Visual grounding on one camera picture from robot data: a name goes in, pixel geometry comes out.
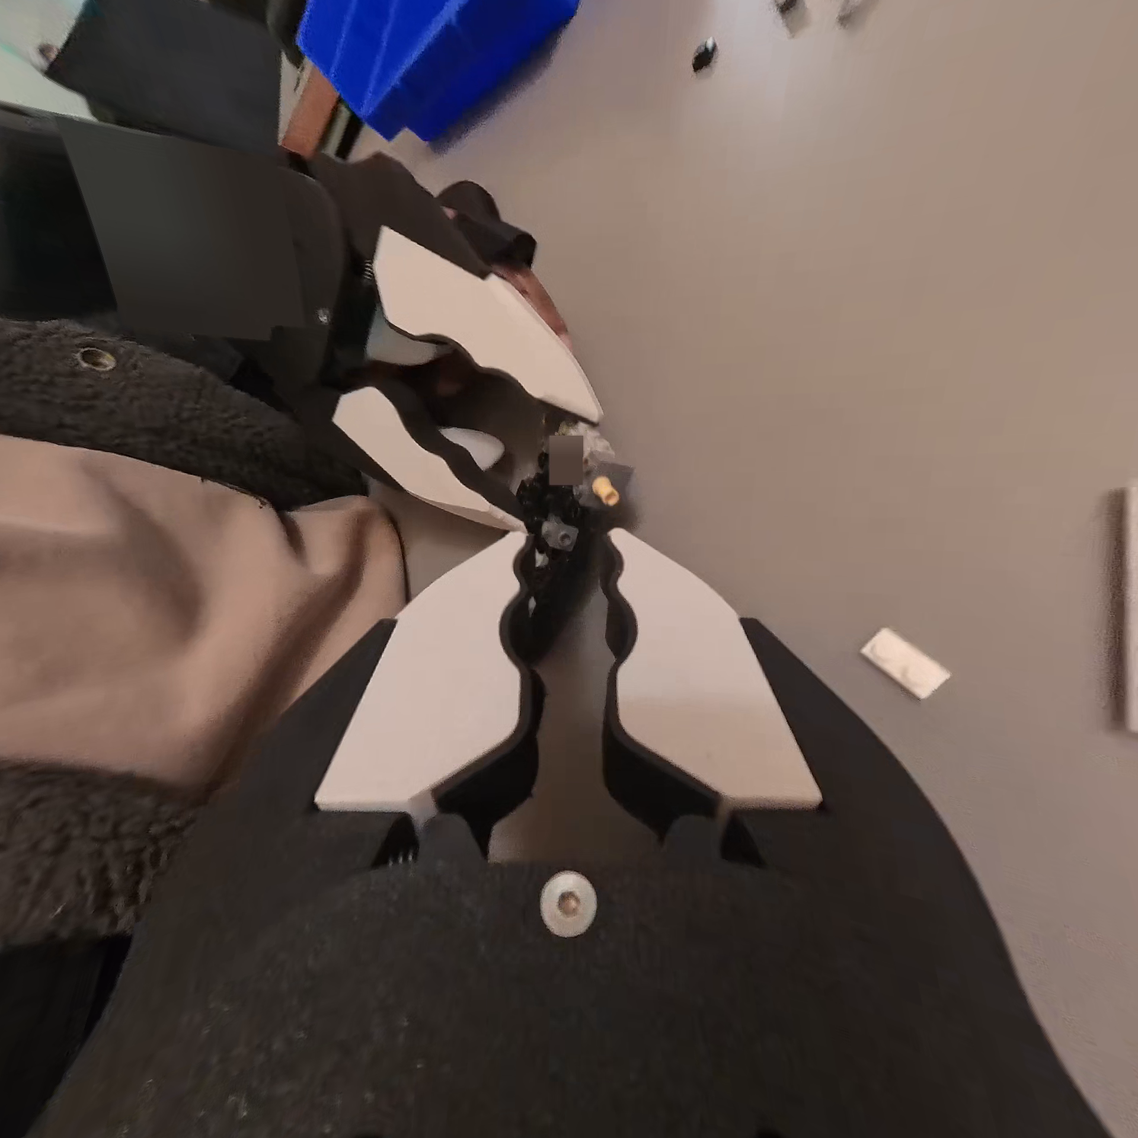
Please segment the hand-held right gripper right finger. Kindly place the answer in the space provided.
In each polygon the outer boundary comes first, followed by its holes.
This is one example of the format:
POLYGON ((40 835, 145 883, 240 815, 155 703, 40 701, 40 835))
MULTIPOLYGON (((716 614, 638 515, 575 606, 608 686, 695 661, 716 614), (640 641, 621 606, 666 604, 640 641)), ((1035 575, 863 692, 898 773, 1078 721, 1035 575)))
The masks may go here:
POLYGON ((739 614, 629 533, 602 541, 604 786, 658 841, 685 817, 815 812, 822 796, 739 614))

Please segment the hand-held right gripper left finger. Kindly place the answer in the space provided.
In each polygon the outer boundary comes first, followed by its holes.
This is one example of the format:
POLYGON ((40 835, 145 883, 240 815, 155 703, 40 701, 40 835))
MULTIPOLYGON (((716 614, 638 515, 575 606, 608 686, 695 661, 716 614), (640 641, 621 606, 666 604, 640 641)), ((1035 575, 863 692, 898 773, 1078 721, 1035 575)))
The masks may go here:
POLYGON ((509 533, 422 591, 395 620, 313 804, 400 813, 416 831, 457 815, 488 852, 530 796, 546 690, 522 657, 528 591, 509 533))

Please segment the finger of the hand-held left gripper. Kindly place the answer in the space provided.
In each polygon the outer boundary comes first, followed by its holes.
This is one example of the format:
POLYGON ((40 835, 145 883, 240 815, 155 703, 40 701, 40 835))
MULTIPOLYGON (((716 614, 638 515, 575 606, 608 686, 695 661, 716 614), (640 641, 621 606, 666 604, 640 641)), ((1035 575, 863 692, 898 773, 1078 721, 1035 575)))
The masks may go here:
POLYGON ((414 500, 495 531, 528 531, 509 488, 482 471, 462 446, 451 444, 410 390, 362 388, 342 393, 333 422, 383 477, 414 500))
POLYGON ((497 275, 478 277, 381 227, 371 260, 379 312, 395 335, 458 349, 534 401, 600 424, 602 405, 565 341, 497 275))

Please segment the black toy brick car chassis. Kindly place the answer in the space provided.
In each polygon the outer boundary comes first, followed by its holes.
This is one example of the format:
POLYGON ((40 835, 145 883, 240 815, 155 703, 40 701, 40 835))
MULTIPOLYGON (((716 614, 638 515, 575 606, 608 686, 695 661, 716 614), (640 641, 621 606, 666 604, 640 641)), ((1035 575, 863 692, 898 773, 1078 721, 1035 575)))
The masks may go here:
POLYGON ((586 591, 600 535, 631 510, 633 467, 621 463, 598 426, 569 417, 546 419, 530 477, 515 498, 528 523, 530 546, 522 560, 526 616, 520 624, 522 659, 538 664, 577 614, 586 591), (549 552, 542 525, 557 519, 578 529, 573 552, 549 552))

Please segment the small white brick tile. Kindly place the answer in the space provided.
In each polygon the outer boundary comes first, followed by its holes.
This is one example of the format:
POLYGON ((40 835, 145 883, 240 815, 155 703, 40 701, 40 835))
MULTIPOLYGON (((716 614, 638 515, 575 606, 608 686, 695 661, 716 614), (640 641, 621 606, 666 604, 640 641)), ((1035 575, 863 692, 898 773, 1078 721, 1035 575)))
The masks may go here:
POLYGON ((878 630, 861 647, 861 659, 917 701, 929 699, 952 676, 890 628, 878 630))

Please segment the grey desk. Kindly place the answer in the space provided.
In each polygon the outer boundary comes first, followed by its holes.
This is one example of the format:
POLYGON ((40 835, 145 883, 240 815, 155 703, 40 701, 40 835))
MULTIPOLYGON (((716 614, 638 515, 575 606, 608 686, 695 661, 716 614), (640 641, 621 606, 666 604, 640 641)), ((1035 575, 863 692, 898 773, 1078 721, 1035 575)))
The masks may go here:
POLYGON ((1136 738, 1105 498, 1136 479, 1136 3, 580 3, 437 148, 538 243, 637 533, 904 761, 1035 1015, 1136 1137, 1136 738), (718 43, 691 72, 695 49, 718 43), (952 672, 917 701, 890 628, 952 672))

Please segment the person's left hand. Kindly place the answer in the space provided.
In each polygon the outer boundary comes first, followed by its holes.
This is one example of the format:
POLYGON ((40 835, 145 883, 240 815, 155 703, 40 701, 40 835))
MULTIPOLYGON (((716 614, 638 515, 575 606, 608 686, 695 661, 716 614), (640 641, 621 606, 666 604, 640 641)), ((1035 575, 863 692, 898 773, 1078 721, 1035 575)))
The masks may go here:
POLYGON ((567 324, 553 304, 549 293, 534 275, 530 266, 524 264, 495 264, 493 273, 507 281, 548 324, 555 337, 573 353, 573 341, 567 324))

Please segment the blue storage bin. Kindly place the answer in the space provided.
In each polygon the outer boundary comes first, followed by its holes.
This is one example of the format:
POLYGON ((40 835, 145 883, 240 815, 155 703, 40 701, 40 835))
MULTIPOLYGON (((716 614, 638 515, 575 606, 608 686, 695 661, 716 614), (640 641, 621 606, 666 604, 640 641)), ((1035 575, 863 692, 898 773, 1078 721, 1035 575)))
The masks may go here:
POLYGON ((577 10, 578 3, 308 3, 296 45, 373 134, 431 144, 577 10))

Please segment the person's taupe sweatshirt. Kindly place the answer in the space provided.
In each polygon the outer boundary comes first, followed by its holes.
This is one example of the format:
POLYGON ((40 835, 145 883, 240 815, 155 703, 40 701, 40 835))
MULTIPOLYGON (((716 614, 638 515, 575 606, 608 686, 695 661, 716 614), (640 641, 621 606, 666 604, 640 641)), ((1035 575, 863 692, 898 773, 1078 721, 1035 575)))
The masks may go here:
POLYGON ((397 531, 2 438, 2 761, 209 792, 404 606, 397 531))

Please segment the black panel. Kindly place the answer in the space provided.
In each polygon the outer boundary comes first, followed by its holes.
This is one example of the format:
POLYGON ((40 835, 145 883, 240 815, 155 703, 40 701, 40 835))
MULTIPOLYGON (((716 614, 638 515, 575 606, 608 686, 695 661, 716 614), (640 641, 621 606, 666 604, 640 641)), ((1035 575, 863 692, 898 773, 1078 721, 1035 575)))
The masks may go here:
POLYGON ((277 153, 280 49, 207 3, 85 3, 46 78, 114 124, 277 153))

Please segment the long grey brick plate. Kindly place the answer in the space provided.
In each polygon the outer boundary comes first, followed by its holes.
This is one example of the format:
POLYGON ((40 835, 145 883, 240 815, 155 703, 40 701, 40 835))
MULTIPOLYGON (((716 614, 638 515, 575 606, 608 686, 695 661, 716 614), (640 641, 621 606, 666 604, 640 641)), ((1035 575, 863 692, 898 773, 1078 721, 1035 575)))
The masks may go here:
POLYGON ((1111 722, 1136 736, 1136 481, 1105 498, 1105 688, 1111 722))

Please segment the person's black trousers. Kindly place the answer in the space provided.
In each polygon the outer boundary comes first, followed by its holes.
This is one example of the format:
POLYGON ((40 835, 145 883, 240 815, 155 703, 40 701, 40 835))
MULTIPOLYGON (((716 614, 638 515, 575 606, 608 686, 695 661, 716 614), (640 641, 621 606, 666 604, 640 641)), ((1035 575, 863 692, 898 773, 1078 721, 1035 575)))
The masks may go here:
POLYGON ((2 1137, 25 1137, 99 1022, 129 935, 2 951, 2 1137))

